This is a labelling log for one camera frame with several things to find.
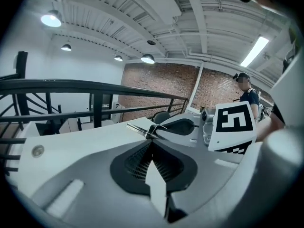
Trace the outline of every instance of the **rectangular ceiling light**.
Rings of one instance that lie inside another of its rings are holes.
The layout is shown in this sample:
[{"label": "rectangular ceiling light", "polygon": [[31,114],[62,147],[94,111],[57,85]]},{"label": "rectangular ceiling light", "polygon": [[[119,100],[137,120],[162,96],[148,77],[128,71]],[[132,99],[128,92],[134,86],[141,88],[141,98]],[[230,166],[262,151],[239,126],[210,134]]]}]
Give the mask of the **rectangular ceiling light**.
[{"label": "rectangular ceiling light", "polygon": [[252,50],[249,52],[245,60],[241,63],[241,66],[247,67],[253,61],[253,59],[255,59],[257,55],[264,49],[268,42],[269,40],[266,38],[259,37]]}]

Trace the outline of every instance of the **person's arm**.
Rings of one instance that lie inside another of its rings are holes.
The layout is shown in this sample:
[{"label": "person's arm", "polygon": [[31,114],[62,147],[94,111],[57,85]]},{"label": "person's arm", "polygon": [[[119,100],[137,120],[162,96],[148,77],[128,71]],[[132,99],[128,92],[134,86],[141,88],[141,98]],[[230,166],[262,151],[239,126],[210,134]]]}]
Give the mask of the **person's arm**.
[{"label": "person's arm", "polygon": [[253,113],[253,117],[256,119],[258,115],[258,105],[260,104],[258,94],[255,90],[251,90],[248,95],[248,102]]},{"label": "person's arm", "polygon": [[263,119],[256,125],[256,141],[263,141],[272,132],[282,129],[284,123],[276,116],[271,113],[269,117]]}]

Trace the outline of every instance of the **desk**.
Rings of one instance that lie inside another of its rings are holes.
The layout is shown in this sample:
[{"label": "desk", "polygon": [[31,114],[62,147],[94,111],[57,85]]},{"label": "desk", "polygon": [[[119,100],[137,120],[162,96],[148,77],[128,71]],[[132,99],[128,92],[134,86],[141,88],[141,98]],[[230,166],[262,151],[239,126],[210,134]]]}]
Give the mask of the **desk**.
[{"label": "desk", "polygon": [[[89,154],[145,140],[145,137],[126,127],[132,123],[149,129],[152,121],[145,117],[73,133],[28,138],[23,145],[17,176],[18,189],[31,197],[47,180]],[[44,147],[44,153],[34,158],[32,149]]]}]

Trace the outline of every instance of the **dark blue t-shirt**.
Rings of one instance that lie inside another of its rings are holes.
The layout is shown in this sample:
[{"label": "dark blue t-shirt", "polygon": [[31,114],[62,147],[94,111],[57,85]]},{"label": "dark blue t-shirt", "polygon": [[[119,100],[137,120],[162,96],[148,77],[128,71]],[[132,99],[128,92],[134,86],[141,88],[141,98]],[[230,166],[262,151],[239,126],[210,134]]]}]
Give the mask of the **dark blue t-shirt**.
[{"label": "dark blue t-shirt", "polygon": [[255,90],[251,90],[249,94],[247,92],[245,92],[241,96],[240,101],[248,101],[249,105],[250,104],[257,104],[257,105],[260,104],[259,100],[258,100],[258,94]]}]

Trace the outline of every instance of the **screw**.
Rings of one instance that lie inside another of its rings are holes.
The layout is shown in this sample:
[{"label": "screw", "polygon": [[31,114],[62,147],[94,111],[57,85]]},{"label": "screw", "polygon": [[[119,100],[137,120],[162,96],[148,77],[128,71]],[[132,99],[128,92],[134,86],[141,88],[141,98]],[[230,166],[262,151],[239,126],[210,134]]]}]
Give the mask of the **screw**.
[{"label": "screw", "polygon": [[32,150],[32,156],[34,158],[40,157],[44,152],[44,147],[42,145],[36,145]]}]

